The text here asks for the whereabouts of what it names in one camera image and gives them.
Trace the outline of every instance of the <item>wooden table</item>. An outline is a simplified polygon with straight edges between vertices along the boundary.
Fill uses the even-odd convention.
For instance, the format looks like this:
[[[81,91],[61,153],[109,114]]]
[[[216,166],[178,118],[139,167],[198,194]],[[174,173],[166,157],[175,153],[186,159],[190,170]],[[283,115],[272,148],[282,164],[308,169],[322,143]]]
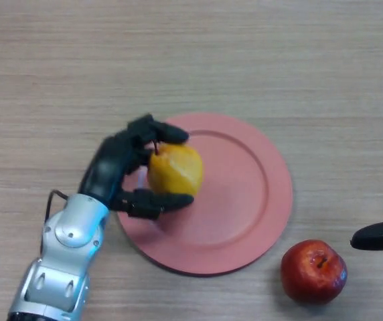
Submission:
[[[383,252],[349,245],[383,221],[383,0],[0,0],[0,320],[49,191],[73,193],[132,118],[190,111],[237,116],[278,146],[288,228],[248,268],[201,280],[150,264],[112,220],[83,321],[383,320]],[[283,253],[307,238],[349,268],[326,308],[280,288]]]

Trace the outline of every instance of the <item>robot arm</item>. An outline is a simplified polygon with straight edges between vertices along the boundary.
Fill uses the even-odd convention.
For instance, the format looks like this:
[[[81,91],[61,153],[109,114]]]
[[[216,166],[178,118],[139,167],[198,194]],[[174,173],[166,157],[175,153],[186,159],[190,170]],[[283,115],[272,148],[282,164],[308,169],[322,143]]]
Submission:
[[[138,118],[102,142],[80,183],[65,197],[65,207],[48,217],[42,230],[41,255],[29,265],[17,290],[7,321],[79,321],[90,288],[88,270],[104,238],[110,211],[157,219],[194,201],[191,195],[155,195],[147,189],[124,191],[125,175],[147,166],[150,142],[184,143],[182,129]]]

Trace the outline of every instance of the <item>apple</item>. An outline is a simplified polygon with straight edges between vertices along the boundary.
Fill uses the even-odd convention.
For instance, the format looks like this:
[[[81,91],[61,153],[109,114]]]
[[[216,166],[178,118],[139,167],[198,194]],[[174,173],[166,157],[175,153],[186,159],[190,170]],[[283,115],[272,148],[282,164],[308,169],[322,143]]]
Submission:
[[[343,258],[319,239],[294,245],[281,260],[283,289],[298,303],[328,304],[343,290],[347,278]]]

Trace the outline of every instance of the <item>wire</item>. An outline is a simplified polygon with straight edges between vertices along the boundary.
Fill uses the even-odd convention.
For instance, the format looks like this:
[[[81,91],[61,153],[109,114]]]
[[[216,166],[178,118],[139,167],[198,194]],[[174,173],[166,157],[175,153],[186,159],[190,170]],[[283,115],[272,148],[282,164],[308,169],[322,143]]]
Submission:
[[[53,196],[54,195],[57,195],[59,196],[60,198],[64,199],[64,200],[67,200],[68,199],[68,196],[63,194],[63,192],[57,190],[57,189],[53,189],[50,191],[50,194],[49,194],[49,198],[47,200],[47,206],[46,206],[46,215],[44,217],[44,225],[46,224],[46,222],[48,221],[49,217],[50,217],[50,207],[52,207],[52,200],[53,200]],[[40,241],[40,255],[43,253],[43,235],[42,235],[42,239]]]
[[[44,224],[46,224],[47,220],[49,219],[50,217],[50,207],[52,206],[52,199],[53,199],[53,196],[54,195],[57,195],[61,198],[63,198],[64,200],[67,200],[68,199],[68,196],[63,194],[63,192],[61,191],[58,191],[57,189],[54,189],[50,192],[49,194],[49,198],[47,200],[47,207],[46,207],[46,216],[44,217]]]

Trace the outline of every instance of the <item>pink plate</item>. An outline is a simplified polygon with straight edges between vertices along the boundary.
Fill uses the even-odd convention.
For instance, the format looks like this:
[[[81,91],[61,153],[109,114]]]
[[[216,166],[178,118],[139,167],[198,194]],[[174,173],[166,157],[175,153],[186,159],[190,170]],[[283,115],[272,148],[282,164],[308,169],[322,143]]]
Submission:
[[[186,209],[156,221],[119,213],[135,247],[169,270],[198,276],[238,270],[281,236],[293,204],[288,168],[256,128],[221,114],[193,113],[168,123],[190,133],[204,162],[204,181]],[[145,169],[127,177],[127,190],[148,186]]]

